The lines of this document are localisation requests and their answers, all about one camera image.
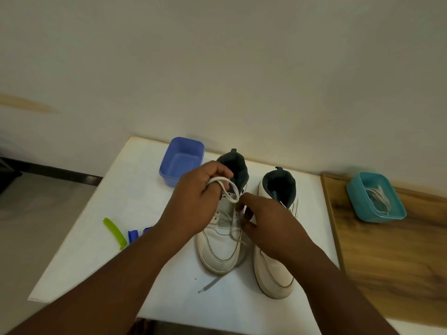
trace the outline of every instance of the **person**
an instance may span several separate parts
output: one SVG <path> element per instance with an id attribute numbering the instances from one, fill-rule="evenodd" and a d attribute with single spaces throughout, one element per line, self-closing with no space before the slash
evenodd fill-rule
<path id="1" fill-rule="evenodd" d="M 221 187 L 207 182 L 215 176 L 233 174 L 215 161 L 184 174 L 151 230 L 9 334 L 126 334 L 160 270 L 213 218 Z M 286 208 L 249 193 L 240 197 L 237 210 L 244 206 L 257 221 L 244 215 L 244 232 L 302 286 L 323 335 L 397 334 Z"/>

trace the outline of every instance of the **floor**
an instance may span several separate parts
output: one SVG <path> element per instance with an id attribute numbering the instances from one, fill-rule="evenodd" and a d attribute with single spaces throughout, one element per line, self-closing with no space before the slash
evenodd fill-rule
<path id="1" fill-rule="evenodd" d="M 23 174 L 0 194 L 0 335 L 44 304 L 27 298 L 96 187 Z M 228 334 L 157 322 L 155 334 Z"/>

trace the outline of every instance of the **white shoe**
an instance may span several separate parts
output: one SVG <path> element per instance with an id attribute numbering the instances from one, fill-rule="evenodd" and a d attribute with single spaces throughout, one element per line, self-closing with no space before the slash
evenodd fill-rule
<path id="1" fill-rule="evenodd" d="M 276 167 L 259 183 L 258 195 L 279 201 L 295 215 L 298 199 L 293 176 Z M 254 273 L 262 292 L 270 298 L 283 299 L 293 291 L 294 278 L 279 261 L 268 257 L 258 246 L 253 256 Z"/>
<path id="2" fill-rule="evenodd" d="M 230 184 L 233 192 L 222 194 L 216 213 L 209 225 L 196 235 L 200 260 L 204 267 L 217 275 L 229 273 L 236 265 L 240 250 L 241 227 L 239 214 L 234 210 L 249 179 L 247 166 L 243 156 L 232 149 L 217 159 L 226 165 L 234 174 Z"/>

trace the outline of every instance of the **beige wall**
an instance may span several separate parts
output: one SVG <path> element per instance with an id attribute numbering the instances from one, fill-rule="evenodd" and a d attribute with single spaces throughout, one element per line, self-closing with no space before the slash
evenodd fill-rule
<path id="1" fill-rule="evenodd" d="M 0 0 L 0 151 L 104 175 L 128 135 L 447 193 L 445 0 Z"/>

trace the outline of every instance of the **white table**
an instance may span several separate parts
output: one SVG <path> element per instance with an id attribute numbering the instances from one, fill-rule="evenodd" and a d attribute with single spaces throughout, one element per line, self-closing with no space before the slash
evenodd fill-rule
<path id="1" fill-rule="evenodd" d="M 102 220 L 110 218 L 126 235 L 154 225 L 172 188 L 158 174 L 167 144 L 131 137 L 29 296 L 51 302 L 98 270 L 119 246 Z M 217 154 L 205 153 L 203 162 Z M 255 193 L 273 166 L 247 161 L 247 190 Z M 312 240 L 338 265 L 320 177 L 290 171 L 296 180 L 298 219 Z M 246 334 L 320 334 L 299 285 L 284 300 L 266 297 L 257 285 L 252 257 L 210 290 L 215 279 L 198 258 L 190 240 L 163 268 L 139 312 L 140 317 Z M 402 334 L 447 334 L 445 330 L 393 321 Z"/>

